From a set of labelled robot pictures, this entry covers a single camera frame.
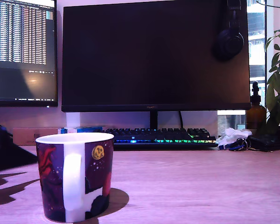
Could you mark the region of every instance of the black monitor screen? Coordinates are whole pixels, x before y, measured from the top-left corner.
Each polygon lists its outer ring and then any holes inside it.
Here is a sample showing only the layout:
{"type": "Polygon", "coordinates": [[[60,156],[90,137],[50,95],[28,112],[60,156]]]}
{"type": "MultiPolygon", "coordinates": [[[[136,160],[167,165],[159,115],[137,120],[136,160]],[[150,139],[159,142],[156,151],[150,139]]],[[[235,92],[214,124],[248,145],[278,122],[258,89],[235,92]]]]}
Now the black monitor screen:
{"type": "Polygon", "coordinates": [[[0,0],[0,106],[57,105],[56,1],[0,0]]]}
{"type": "Polygon", "coordinates": [[[244,109],[250,105],[246,3],[242,51],[212,53],[226,0],[65,7],[65,112],[244,109]]]}

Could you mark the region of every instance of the mug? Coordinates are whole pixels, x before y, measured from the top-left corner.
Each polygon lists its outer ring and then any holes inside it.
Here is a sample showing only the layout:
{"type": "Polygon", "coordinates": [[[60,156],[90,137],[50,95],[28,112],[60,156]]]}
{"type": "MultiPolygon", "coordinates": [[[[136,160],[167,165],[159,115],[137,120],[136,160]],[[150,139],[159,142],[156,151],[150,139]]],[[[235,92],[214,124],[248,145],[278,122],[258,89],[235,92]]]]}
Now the mug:
{"type": "Polygon", "coordinates": [[[44,215],[80,222],[109,205],[113,138],[108,133],[67,133],[37,138],[44,215]]]}

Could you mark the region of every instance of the headphones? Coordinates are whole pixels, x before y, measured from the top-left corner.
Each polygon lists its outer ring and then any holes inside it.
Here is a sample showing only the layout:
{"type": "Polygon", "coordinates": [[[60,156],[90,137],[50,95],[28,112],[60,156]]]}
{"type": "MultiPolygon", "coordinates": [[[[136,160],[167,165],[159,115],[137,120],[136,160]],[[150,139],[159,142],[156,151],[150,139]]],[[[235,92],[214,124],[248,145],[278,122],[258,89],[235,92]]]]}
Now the headphones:
{"type": "Polygon", "coordinates": [[[244,38],[239,32],[237,11],[241,10],[241,0],[227,0],[228,11],[232,12],[229,20],[229,29],[219,33],[213,50],[215,57],[220,61],[228,61],[236,56],[243,48],[244,38]]]}

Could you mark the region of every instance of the yellow moon graphic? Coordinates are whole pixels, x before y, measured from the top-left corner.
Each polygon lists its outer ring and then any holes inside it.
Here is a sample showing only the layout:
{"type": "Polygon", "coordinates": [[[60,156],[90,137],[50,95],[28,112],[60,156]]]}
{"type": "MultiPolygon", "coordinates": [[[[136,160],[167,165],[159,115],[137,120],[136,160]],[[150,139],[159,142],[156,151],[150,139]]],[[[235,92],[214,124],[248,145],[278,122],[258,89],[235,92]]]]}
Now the yellow moon graphic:
{"type": "Polygon", "coordinates": [[[95,160],[100,160],[104,157],[104,148],[102,146],[95,146],[92,150],[92,157],[95,160]]]}

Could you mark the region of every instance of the headphone ear cup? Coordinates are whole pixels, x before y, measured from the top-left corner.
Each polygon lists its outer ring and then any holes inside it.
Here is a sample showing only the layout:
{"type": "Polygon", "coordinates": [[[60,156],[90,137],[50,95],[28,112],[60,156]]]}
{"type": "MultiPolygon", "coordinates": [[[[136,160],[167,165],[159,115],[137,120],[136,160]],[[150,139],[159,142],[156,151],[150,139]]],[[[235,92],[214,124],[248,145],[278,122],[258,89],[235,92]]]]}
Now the headphone ear cup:
{"type": "Polygon", "coordinates": [[[244,38],[240,33],[232,35],[230,29],[223,30],[216,39],[213,48],[214,55],[222,61],[230,60],[241,52],[243,45],[244,38]]]}

